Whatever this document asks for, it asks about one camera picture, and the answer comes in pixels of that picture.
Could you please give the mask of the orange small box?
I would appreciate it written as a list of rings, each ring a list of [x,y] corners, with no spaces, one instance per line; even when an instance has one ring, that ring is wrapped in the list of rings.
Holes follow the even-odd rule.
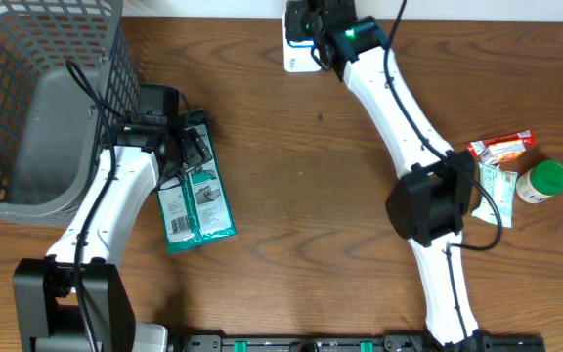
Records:
[[[486,147],[480,155],[480,160],[484,164],[496,165],[513,161],[525,151],[526,147],[520,140],[499,143]]]

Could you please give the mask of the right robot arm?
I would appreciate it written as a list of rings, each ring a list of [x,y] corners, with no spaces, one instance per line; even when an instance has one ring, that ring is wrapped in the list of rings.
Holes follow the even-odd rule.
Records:
[[[289,1],[283,17],[284,68],[329,71],[367,111],[398,181],[385,208],[410,246],[426,302],[426,344],[437,351],[484,348],[470,307],[461,253],[463,217],[477,182],[474,160],[432,126],[402,77],[393,41],[352,1]]]

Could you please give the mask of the large green box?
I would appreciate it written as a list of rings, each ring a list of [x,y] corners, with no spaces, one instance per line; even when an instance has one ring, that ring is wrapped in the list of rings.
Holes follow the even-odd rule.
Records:
[[[185,252],[237,234],[216,159],[207,112],[183,112],[196,146],[205,147],[207,161],[182,178],[173,178],[158,191],[167,250]]]

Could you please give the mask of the red stick sachet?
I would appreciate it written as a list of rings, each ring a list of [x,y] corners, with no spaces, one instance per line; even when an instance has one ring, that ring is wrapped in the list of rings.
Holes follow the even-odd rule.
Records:
[[[481,153],[486,149],[486,147],[490,145],[513,142],[517,140],[520,140],[525,147],[529,147],[537,143],[537,136],[533,131],[527,129],[521,132],[512,133],[500,137],[468,142],[466,144],[466,147],[473,156],[480,156]]]

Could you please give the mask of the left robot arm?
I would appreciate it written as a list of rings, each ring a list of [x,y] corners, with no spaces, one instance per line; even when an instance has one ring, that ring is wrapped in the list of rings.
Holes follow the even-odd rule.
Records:
[[[109,128],[80,208],[41,259],[13,275],[24,351],[169,351],[167,327],[136,319],[119,271],[149,194],[176,188],[211,158],[180,113],[177,89],[145,83],[133,111]]]

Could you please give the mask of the green lid jar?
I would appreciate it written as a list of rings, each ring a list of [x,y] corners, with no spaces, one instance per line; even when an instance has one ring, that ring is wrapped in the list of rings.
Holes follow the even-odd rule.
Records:
[[[521,175],[516,194],[527,203],[542,203],[563,192],[563,165],[554,160],[542,161]]]

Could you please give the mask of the teal snack packet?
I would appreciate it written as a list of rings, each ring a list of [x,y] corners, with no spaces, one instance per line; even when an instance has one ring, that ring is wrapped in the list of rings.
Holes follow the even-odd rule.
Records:
[[[480,184],[496,204],[502,226],[511,228],[513,199],[518,174],[513,171],[503,171],[498,165],[480,163],[479,168]],[[495,212],[484,197],[481,197],[480,204],[472,211],[472,215],[494,225],[497,223]]]

